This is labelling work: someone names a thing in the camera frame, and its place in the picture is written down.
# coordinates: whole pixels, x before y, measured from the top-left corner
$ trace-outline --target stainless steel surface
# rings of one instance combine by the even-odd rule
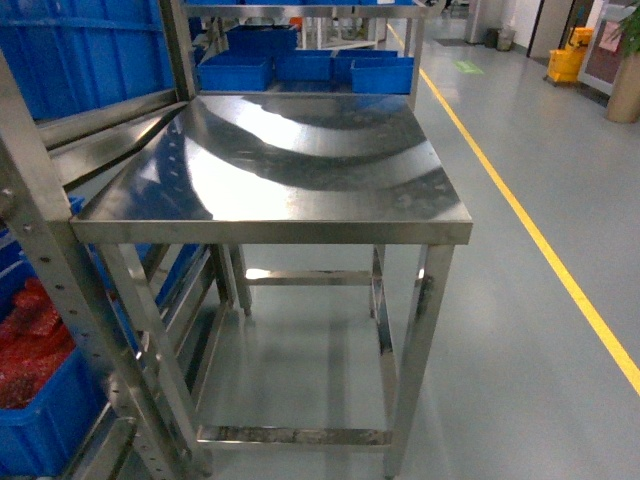
[[[156,243],[151,246],[149,251],[142,260],[142,268],[144,269],[144,275],[147,277],[147,281],[149,283],[152,282],[153,277],[155,276],[158,268],[160,268],[160,264],[162,260],[164,260],[165,255],[169,251],[171,245],[167,245],[164,243]]]
[[[422,18],[430,15],[431,8],[415,2],[414,6],[185,5],[185,10],[189,17]]]
[[[226,245],[209,245],[209,250],[216,270],[216,285],[218,286],[220,302],[228,303],[230,307],[233,307],[235,295],[229,248]]]
[[[150,353],[155,358],[147,355],[145,363],[150,368],[157,369],[158,385],[171,406],[175,427],[181,435],[179,441],[189,449],[186,457],[190,462],[190,469],[200,469],[204,466],[204,457],[196,442],[195,405],[191,401],[174,346],[162,323],[135,245],[102,244],[96,246],[96,249],[133,328],[149,334],[152,347]]]
[[[153,466],[152,475],[181,478],[185,465],[144,385],[91,259],[71,230],[67,196],[1,52],[0,173],[0,191],[8,188],[15,195],[6,224],[114,410],[137,419],[139,452],[150,469]]]
[[[42,124],[38,132],[45,146],[52,149],[173,103],[176,103],[175,91],[163,90]]]
[[[249,285],[370,285],[371,273],[363,271],[269,271],[251,268],[247,271]]]
[[[205,249],[204,255],[185,274],[181,291],[162,317],[162,322],[167,328],[167,335],[177,355],[184,347],[187,335],[196,319],[198,309],[213,283],[214,276],[211,255],[209,249]]]
[[[453,245],[424,245],[420,252],[391,419],[393,439],[391,450],[384,458],[386,476],[400,473],[447,283],[453,248]]]
[[[407,18],[406,30],[404,32],[404,56],[408,57],[409,52],[411,50],[411,32],[413,30],[413,19]]]
[[[220,306],[216,310],[213,323],[211,324],[211,330],[209,331],[207,345],[202,354],[202,362],[200,363],[200,368],[198,369],[196,380],[193,383],[193,388],[191,389],[191,396],[196,405],[196,410],[200,408],[202,402],[202,395],[204,393],[203,387],[205,385],[205,382],[211,376],[211,369],[213,366],[214,355],[216,353],[216,347],[218,346],[220,334],[222,333],[222,327],[228,314],[229,303],[226,301],[221,301]]]
[[[233,268],[233,276],[236,281],[236,292],[240,308],[246,316],[251,315],[251,291],[245,278],[247,266],[244,261],[244,250],[242,245],[229,245],[229,255],[231,257],[231,266]]]
[[[207,96],[73,220],[84,242],[437,243],[471,218],[403,98]]]
[[[158,0],[169,50],[171,71],[178,101],[189,101],[197,93],[191,36],[182,0]]]
[[[391,341],[391,328],[389,327],[387,299],[384,293],[384,257],[384,245],[375,245],[373,247],[373,278],[371,280],[371,294],[373,299],[373,316],[377,324],[378,344],[380,347],[380,374],[382,376],[384,411],[387,419],[387,428],[390,429],[392,427],[391,422],[398,380],[396,358],[393,352],[393,342]]]
[[[391,433],[368,429],[204,426],[198,441],[209,448],[229,450],[291,447],[371,452],[388,448]]]
[[[83,461],[69,480],[111,480],[132,449],[136,432],[133,419],[113,420],[106,436],[95,449],[85,452]]]
[[[177,109],[185,105],[169,105],[51,150],[49,154],[60,182],[69,185],[140,149],[168,123]]]
[[[416,41],[415,47],[413,51],[413,74],[411,76],[411,93],[409,94],[409,107],[411,110],[415,110],[416,108],[416,98],[418,96],[418,81],[420,80],[420,58],[422,58],[422,47],[424,46],[424,29],[425,29],[425,19],[419,18],[415,20],[418,23],[418,28],[416,28]]]

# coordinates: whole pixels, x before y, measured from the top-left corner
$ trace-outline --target yellow floor line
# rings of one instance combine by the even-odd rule
[[[400,46],[404,49],[404,42],[400,39],[391,25],[388,25],[388,27]],[[562,260],[558,257],[558,254],[553,250],[553,248],[551,248],[551,245],[544,235],[542,235],[542,232],[540,232],[540,229],[533,222],[522,204],[518,201],[513,192],[511,192],[504,180],[502,180],[498,171],[491,164],[489,158],[484,154],[478,143],[471,136],[469,130],[467,130],[460,118],[458,118],[458,115],[453,111],[447,100],[442,96],[438,87],[436,87],[423,69],[420,69],[420,76],[431,89],[433,95],[436,97],[438,102],[440,102],[440,105],[442,105],[442,108],[444,108],[451,118],[451,121],[467,141],[469,147],[473,150],[473,153],[478,157],[478,160],[486,170],[487,174],[520,219],[522,225],[524,225],[524,228],[538,246],[542,255],[544,255],[544,258],[549,262],[549,265],[551,265],[551,268],[558,276],[560,282],[562,282],[562,285],[564,285],[564,288],[566,288],[575,304],[591,325],[591,328],[593,328],[596,335],[600,338],[600,341],[609,351],[614,361],[618,364],[618,367],[620,367],[620,370],[622,370],[622,373],[627,377],[627,380],[629,380],[629,383],[631,383],[631,386],[635,389],[636,393],[640,395],[640,369],[638,366],[633,362],[600,313],[598,313],[582,288],[580,288],[578,282],[576,282],[571,273],[569,273],[567,267],[564,266],[564,263],[562,263]]]

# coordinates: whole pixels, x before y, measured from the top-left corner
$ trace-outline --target trash can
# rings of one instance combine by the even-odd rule
[[[516,36],[516,31],[510,28],[503,28],[498,34],[498,46],[496,49],[500,52],[508,52],[513,45],[513,38]]]
[[[484,46],[487,48],[498,48],[499,28],[488,28],[484,36]]]

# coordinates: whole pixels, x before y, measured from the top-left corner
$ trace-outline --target plant pot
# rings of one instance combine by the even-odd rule
[[[607,120],[633,123],[640,118],[640,53],[626,57],[613,84],[607,105]]]

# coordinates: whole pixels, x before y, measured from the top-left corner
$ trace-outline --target green floor marking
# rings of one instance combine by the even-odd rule
[[[460,71],[461,73],[469,73],[469,74],[484,73],[482,70],[480,70],[479,67],[474,65],[474,63],[471,62],[470,60],[458,60],[453,63],[455,64],[458,71]]]

